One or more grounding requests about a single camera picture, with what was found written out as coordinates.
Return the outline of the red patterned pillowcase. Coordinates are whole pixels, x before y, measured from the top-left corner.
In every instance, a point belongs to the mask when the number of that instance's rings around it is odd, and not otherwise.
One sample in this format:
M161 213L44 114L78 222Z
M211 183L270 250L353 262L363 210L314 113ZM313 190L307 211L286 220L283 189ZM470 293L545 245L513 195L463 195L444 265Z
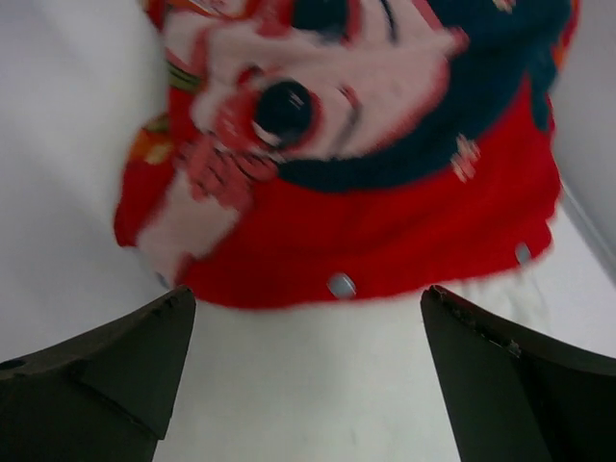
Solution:
M239 309L509 274L552 244L577 1L146 1L167 105L114 232Z

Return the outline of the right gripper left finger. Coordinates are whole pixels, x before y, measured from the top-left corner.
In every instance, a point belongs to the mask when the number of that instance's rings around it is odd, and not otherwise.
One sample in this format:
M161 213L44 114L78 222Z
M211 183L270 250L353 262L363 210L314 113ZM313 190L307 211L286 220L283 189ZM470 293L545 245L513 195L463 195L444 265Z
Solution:
M167 435L195 312L182 287L2 362L2 460L152 460Z

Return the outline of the white pillow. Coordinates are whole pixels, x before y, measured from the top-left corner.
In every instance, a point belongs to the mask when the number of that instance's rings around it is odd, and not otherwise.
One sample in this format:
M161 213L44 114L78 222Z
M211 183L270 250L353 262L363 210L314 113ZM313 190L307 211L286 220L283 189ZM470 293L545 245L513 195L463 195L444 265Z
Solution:
M1 5L1 356L117 318L166 285L114 219L141 128L167 105L146 1ZM538 259L439 283L547 329ZM454 461L416 292L285 309L196 299L158 461Z

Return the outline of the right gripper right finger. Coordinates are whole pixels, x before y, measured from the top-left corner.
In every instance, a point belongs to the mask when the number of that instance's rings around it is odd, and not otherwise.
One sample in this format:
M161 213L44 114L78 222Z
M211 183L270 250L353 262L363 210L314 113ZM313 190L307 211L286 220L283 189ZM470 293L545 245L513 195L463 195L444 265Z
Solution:
M421 311L461 460L614 460L614 359L439 286Z

